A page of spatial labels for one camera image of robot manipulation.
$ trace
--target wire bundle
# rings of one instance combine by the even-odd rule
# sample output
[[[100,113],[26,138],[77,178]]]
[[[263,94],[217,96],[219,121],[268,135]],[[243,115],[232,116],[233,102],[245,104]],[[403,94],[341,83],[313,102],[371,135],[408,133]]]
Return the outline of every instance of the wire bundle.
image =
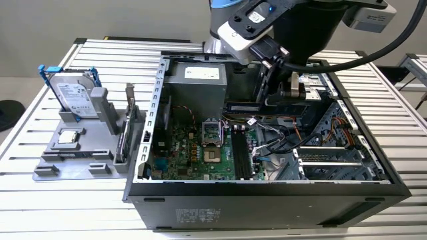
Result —
[[[193,111],[187,106],[173,106],[173,108],[175,109],[185,109],[189,112],[191,118],[192,118],[192,126],[193,126],[193,129],[196,129],[196,118],[195,118]]]
[[[340,118],[340,117],[333,117],[332,120],[331,120],[331,131],[328,132],[328,135],[327,135],[323,143],[327,143],[327,141],[328,141],[328,140],[331,139],[331,137],[333,136],[333,132],[335,132],[335,121],[339,123],[339,125],[348,124],[348,122],[347,122],[345,119]],[[356,145],[355,140],[353,140],[353,138],[352,138],[352,135],[351,135],[348,129],[347,129],[347,128],[343,128],[341,130],[343,130],[343,132],[344,132],[344,135],[345,135],[348,144],[349,144],[351,146]]]

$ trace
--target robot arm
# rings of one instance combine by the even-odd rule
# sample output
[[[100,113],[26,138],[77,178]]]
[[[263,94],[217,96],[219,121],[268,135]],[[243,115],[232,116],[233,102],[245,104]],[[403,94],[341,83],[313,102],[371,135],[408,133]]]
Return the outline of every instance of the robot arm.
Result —
[[[256,9],[269,6],[269,15]],[[252,0],[217,30],[228,53],[247,65],[261,62],[265,74],[257,100],[279,105],[305,99],[297,74],[321,74],[364,65],[387,55],[405,41],[420,22],[427,0],[420,0],[411,23],[396,41],[381,51],[353,62],[329,67],[305,67],[308,58],[323,51],[340,21],[356,30],[381,33],[396,10],[383,0]]]

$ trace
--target slotted aluminum surface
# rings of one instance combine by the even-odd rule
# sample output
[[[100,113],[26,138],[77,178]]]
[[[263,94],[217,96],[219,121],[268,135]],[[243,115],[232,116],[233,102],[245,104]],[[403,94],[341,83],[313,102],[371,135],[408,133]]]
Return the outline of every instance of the slotted aluminum surface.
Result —
[[[201,52],[201,46],[88,40],[84,45],[73,46],[61,65],[81,69],[95,66],[99,69],[100,80],[109,91],[108,99],[116,108],[124,108],[127,104],[125,83],[135,83],[137,105],[147,109],[161,50]],[[351,51],[324,51],[313,58],[339,64],[359,56]],[[33,182],[32,172],[60,119],[60,106],[44,87],[0,147],[0,233],[5,233],[0,235],[1,240],[64,237],[149,240],[427,239],[425,123],[373,65],[339,72],[337,76],[353,103],[360,103],[356,107],[413,195],[357,226],[348,229],[153,233],[147,230],[133,205],[121,202],[125,179]]]

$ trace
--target cable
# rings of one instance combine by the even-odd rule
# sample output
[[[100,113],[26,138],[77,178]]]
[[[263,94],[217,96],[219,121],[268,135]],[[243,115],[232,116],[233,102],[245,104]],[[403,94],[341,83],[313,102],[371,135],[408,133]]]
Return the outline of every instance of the cable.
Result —
[[[407,84],[404,84],[403,87],[400,87],[399,92],[407,87],[407,85],[409,85],[413,81],[415,81],[416,77],[412,78],[411,81],[407,82]]]
[[[300,135],[300,131],[299,131],[299,127],[296,126],[296,117],[281,117],[281,118],[293,120],[293,129],[295,129],[296,135],[299,137],[299,140],[303,141],[303,138],[301,138],[301,135]]]
[[[192,126],[193,126],[193,129],[196,130],[196,118],[195,118],[193,111],[187,106],[173,106],[173,108],[175,109],[187,109],[187,111],[191,114],[191,118],[192,118]]]
[[[269,181],[269,178],[272,177],[272,175],[275,174],[275,172],[277,172],[284,166],[281,165],[276,170],[273,170],[269,175],[268,175],[268,181]]]
[[[285,150],[280,150],[280,151],[271,151],[272,154],[279,154],[279,155],[283,155],[283,154],[288,154],[292,152],[293,149],[299,148],[300,146],[304,146],[311,139],[313,139],[315,137],[319,138],[319,142],[323,143],[323,136],[320,133],[312,133],[300,143],[297,143],[296,145],[293,145],[291,148],[285,149]]]
[[[253,147],[253,150],[252,150],[252,158],[256,157],[256,154],[257,154],[257,152],[259,152],[260,150],[263,150],[263,149],[265,149],[265,148],[268,148],[268,147],[272,147],[273,145],[281,143],[281,141],[284,141],[284,139],[285,139],[285,137],[283,137],[283,138],[275,138],[275,139],[269,140],[269,141],[265,143],[265,145]]]
[[[417,104],[416,107],[415,107],[415,110],[416,110],[416,111],[420,109],[420,107],[423,106],[423,104],[424,104],[424,101],[420,101],[419,104]]]
[[[343,121],[344,124],[348,124],[348,122],[347,122],[347,120],[344,118],[337,117],[337,120]],[[348,141],[349,145],[355,146],[356,142],[353,140],[353,137],[352,137],[348,129],[343,128],[343,132],[344,132],[344,135],[347,137],[347,141]]]
[[[284,134],[284,135],[288,135],[288,136],[292,135],[289,129],[288,129],[285,126],[275,125],[275,124],[268,124],[267,126],[269,126],[269,127],[276,127],[276,128],[284,128],[287,133],[284,132],[283,134]]]
[[[263,129],[268,129],[268,130],[275,131],[281,137],[285,136],[279,129],[276,129],[276,128],[271,127],[271,126],[264,126],[264,125],[260,124],[259,122],[256,122],[256,124],[257,124],[257,126],[260,126]]]
[[[243,121],[243,120],[231,120],[229,118],[225,117],[225,115],[223,115],[221,117],[229,122],[236,122],[236,123],[241,123],[241,124],[247,122],[247,121]]]
[[[272,165],[275,165],[277,168],[280,168],[280,167],[281,167],[281,165],[275,164],[272,161],[268,161],[268,160],[259,160],[259,159],[257,159],[257,161],[260,161],[260,162],[265,162],[265,163],[271,163],[271,164],[272,164]]]
[[[387,54],[389,54],[409,38],[421,21],[425,7],[427,7],[427,0],[419,0],[416,9],[413,12],[413,16],[411,18],[411,21],[408,22],[408,25],[403,33],[388,46],[385,46],[377,52],[372,53],[369,56],[365,56],[357,60],[353,60],[343,64],[337,64],[333,66],[324,66],[324,67],[307,67],[307,66],[299,66],[291,63],[284,63],[284,66],[283,66],[284,69],[300,74],[325,74],[325,73],[335,73],[339,71],[353,69],[356,67],[360,67],[361,65],[365,65],[376,61],[377,59],[384,57]]]
[[[335,119],[332,118],[332,120],[331,120],[331,131],[328,131],[328,135],[327,135],[327,137],[325,137],[325,139],[323,141],[324,144],[327,143],[327,141],[329,141],[329,139],[331,139],[331,137],[333,135],[333,130],[335,130],[333,121],[335,121]]]

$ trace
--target black cable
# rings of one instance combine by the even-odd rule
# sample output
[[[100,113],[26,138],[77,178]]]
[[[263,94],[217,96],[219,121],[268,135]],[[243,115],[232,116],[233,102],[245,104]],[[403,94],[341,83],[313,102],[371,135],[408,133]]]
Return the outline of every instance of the black cable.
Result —
[[[396,40],[381,50],[377,52],[372,53],[369,56],[363,57],[357,60],[353,60],[351,62],[337,64],[333,66],[323,66],[323,67],[307,67],[307,66],[299,66],[291,63],[284,63],[284,69],[289,70],[292,72],[300,73],[300,74],[325,74],[325,73],[335,73],[339,71],[344,71],[348,69],[353,69],[356,67],[360,67],[361,65],[365,65],[381,57],[384,57],[387,54],[389,54],[409,38],[412,35],[416,27],[419,26],[419,23],[421,21],[424,11],[427,7],[427,0],[419,0],[416,9],[413,12],[413,16],[411,18],[411,21],[408,22],[408,25],[400,34],[400,36],[396,38]]]
[[[271,152],[279,155],[288,154],[292,152],[293,149],[299,148],[300,146],[304,146],[309,142],[309,140],[313,139],[315,137],[317,137],[320,143],[323,143],[323,135],[320,133],[313,133],[299,144],[293,145],[291,148],[280,151],[271,151]]]
[[[404,88],[407,87],[407,85],[409,85],[409,84],[411,84],[411,82],[413,82],[413,81],[415,81],[415,79],[416,79],[416,77],[413,77],[413,79],[412,79],[411,81],[408,81],[408,82],[407,82],[407,84],[404,84],[404,86],[403,86],[403,87],[400,87],[399,92],[401,91],[401,89],[404,89]]]
[[[268,153],[267,155],[261,156],[260,158],[268,157],[268,156],[273,155],[273,152],[276,152],[279,149],[283,149],[284,146],[285,146],[288,143],[289,143],[289,141],[288,141],[288,140],[284,140],[283,144],[281,144],[277,148],[272,149],[272,146],[265,147],[265,149],[269,151],[269,153]]]
[[[416,110],[416,111],[420,109],[420,107],[423,106],[423,104],[424,104],[424,101],[420,101],[419,104],[417,104],[416,107],[415,107],[415,110]]]
[[[288,133],[288,136],[291,136],[291,131],[289,129],[285,127],[285,126],[281,126],[281,125],[277,125],[277,124],[265,124],[265,126],[268,127],[276,127],[276,128],[284,128],[287,133]]]
[[[268,161],[268,160],[259,160],[259,159],[257,159],[257,161],[260,161],[260,162],[265,162],[265,163],[271,163],[271,164],[272,164],[272,165],[275,165],[277,168],[280,168],[280,167],[281,167],[281,165],[275,164],[272,161]]]

